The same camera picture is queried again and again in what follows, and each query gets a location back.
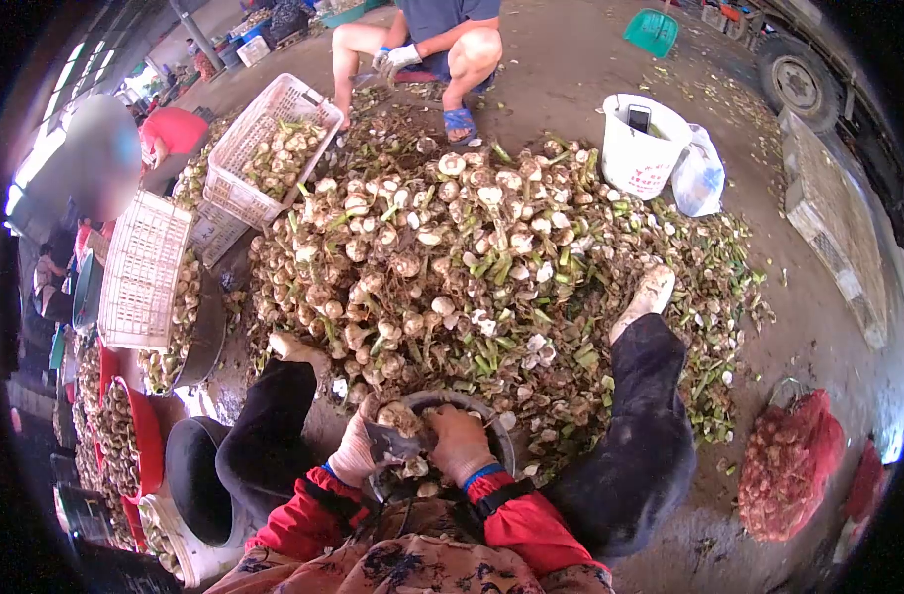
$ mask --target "white plastic crate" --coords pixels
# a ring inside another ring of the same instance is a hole
[[[208,189],[205,188],[202,192],[207,193]],[[210,268],[248,229],[250,225],[243,220],[208,201],[202,201],[198,204],[188,244],[201,263]]]
[[[142,190],[115,222],[98,312],[106,346],[168,346],[190,226],[190,212]]]
[[[281,74],[257,96],[228,128],[208,156],[205,199],[254,228],[269,223],[300,193],[294,187],[279,202],[242,178],[244,163],[253,159],[260,143],[270,143],[277,119],[307,119],[327,129],[317,151],[300,173],[303,183],[323,157],[342,125],[342,112],[317,91],[291,74]]]
[[[237,49],[238,57],[248,68],[260,62],[269,53],[270,48],[268,48],[268,42],[264,41],[263,35],[254,37]]]

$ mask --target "green dustpan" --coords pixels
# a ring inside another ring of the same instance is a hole
[[[680,30],[676,19],[669,16],[669,0],[663,12],[644,8],[630,21],[624,31],[624,39],[642,48],[657,58],[665,58],[676,43],[676,33]]]

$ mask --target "smartphone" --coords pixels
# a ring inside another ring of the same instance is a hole
[[[631,105],[626,113],[626,125],[634,130],[649,134],[649,109],[640,105]]]

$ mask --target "white bucket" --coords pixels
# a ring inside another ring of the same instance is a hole
[[[208,578],[223,576],[234,568],[244,556],[244,546],[235,548],[214,548],[202,543],[185,525],[178,515],[174,501],[167,497],[145,495],[138,502],[138,515],[142,525],[148,523],[145,509],[149,508],[158,517],[161,529],[172,541],[174,555],[185,575],[185,586],[197,588]]]
[[[665,138],[656,138],[626,124],[631,105],[649,109],[649,123]],[[604,100],[607,126],[601,170],[604,179],[621,191],[644,200],[663,191],[669,174],[683,149],[692,140],[692,130],[669,107],[640,95],[611,95]]]

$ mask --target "truck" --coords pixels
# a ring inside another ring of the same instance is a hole
[[[704,5],[721,9],[719,0]],[[870,66],[814,0],[733,0],[732,35],[754,52],[765,101],[788,107],[815,133],[837,134],[864,168],[904,250],[904,151]]]

